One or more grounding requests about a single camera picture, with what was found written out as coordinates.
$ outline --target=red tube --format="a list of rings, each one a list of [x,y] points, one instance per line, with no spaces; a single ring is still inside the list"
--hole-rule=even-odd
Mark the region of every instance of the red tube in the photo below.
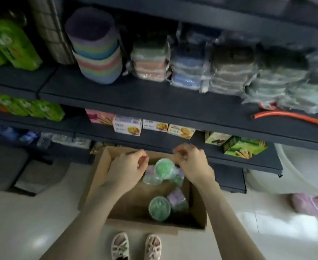
[[[292,118],[298,118],[300,120],[304,120],[304,121],[318,125],[317,118],[312,118],[310,116],[306,116],[306,115],[302,115],[302,114],[298,114],[294,112],[281,111],[281,110],[262,111],[254,115],[251,115],[251,118],[262,118],[262,117],[268,117],[268,116],[287,116]]]

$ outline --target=sandal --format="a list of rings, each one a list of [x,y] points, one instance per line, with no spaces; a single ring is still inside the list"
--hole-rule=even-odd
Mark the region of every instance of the sandal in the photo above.
[[[116,245],[115,241],[120,236],[124,237],[123,239],[120,238],[123,241],[119,245]],[[126,233],[119,233],[118,235],[114,237],[111,244],[111,255],[112,255],[112,260],[117,260],[117,259],[130,260],[129,239]]]
[[[147,237],[144,248],[144,260],[159,260],[161,256],[161,240],[159,236],[151,234]]]

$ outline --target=person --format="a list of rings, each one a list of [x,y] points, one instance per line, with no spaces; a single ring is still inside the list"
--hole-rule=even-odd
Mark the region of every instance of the person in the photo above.
[[[196,186],[205,203],[214,236],[223,260],[263,260],[257,246],[223,197],[205,152],[192,144],[173,150],[187,179]],[[148,155],[144,150],[123,153],[111,163],[105,183],[97,188],[90,202],[40,260],[84,260],[96,247],[100,231],[118,199],[142,178]],[[146,241],[145,260],[159,260],[161,240],[150,235]],[[111,246],[112,260],[129,260],[129,240],[118,234]]]

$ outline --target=forearm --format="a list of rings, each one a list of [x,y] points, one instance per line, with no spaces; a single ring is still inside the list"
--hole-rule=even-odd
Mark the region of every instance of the forearm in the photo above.
[[[40,260],[87,259],[100,231],[122,192],[110,185],[99,187],[86,207],[54,242]]]
[[[233,209],[225,200],[217,182],[198,187],[209,215],[223,260],[265,260]]]

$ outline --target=pink bag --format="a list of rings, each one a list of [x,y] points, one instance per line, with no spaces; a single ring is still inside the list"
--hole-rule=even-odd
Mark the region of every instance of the pink bag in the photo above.
[[[291,197],[295,210],[300,214],[308,214],[318,217],[318,198],[296,193]]]

